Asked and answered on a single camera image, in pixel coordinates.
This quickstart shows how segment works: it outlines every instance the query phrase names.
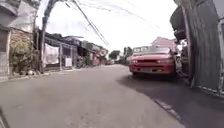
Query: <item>car headlight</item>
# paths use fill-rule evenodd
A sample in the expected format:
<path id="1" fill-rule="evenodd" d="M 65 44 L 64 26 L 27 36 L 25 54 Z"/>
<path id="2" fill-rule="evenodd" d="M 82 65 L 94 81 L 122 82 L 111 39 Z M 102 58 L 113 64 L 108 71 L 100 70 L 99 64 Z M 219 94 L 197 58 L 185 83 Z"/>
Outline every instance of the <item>car headlight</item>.
<path id="1" fill-rule="evenodd" d="M 132 64 L 137 64 L 138 61 L 137 61 L 137 60 L 132 60 L 131 63 L 132 63 Z"/>
<path id="2" fill-rule="evenodd" d="M 162 63 L 162 64 L 167 64 L 167 63 L 173 63 L 173 59 L 163 59 L 163 60 L 158 60 L 157 63 Z"/>

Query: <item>door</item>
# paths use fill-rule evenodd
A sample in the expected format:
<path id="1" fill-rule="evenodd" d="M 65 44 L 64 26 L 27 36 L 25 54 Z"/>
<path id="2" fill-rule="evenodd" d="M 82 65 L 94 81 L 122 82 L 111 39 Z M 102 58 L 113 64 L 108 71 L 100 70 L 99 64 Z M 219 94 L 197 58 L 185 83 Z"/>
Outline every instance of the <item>door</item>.
<path id="1" fill-rule="evenodd" d="M 0 28 L 0 81 L 8 76 L 7 41 L 8 31 Z"/>

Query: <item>license plate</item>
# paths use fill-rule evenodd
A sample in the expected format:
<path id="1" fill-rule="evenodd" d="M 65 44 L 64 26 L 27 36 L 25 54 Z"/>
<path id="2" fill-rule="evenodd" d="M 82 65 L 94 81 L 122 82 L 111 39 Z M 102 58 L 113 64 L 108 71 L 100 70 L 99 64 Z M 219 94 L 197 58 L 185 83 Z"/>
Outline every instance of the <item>license plate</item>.
<path id="1" fill-rule="evenodd" d="M 141 71 L 142 71 L 142 72 L 152 72 L 152 69 L 143 68 Z"/>

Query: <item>tree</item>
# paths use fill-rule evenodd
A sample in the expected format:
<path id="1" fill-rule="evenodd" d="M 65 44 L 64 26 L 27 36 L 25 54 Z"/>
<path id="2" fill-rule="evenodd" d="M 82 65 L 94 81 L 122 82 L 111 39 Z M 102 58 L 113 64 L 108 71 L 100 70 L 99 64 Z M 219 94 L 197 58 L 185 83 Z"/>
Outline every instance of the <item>tree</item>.
<path id="1" fill-rule="evenodd" d="M 125 47 L 124 48 L 124 57 L 128 58 L 129 56 L 131 56 L 133 54 L 133 50 L 130 47 Z"/>
<path id="2" fill-rule="evenodd" d="M 120 51 L 119 50 L 113 50 L 110 54 L 109 54 L 109 58 L 116 60 L 117 57 L 119 56 Z"/>

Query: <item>car hood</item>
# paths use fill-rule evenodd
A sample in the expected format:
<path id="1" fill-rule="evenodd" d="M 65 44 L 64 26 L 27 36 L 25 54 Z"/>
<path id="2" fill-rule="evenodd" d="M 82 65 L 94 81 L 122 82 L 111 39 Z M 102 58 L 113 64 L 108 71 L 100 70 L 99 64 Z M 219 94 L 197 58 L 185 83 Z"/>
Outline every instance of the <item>car hood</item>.
<path id="1" fill-rule="evenodd" d="M 158 59 L 168 59 L 170 57 L 172 57 L 170 54 L 151 54 L 151 55 L 133 56 L 131 60 L 158 60 Z"/>

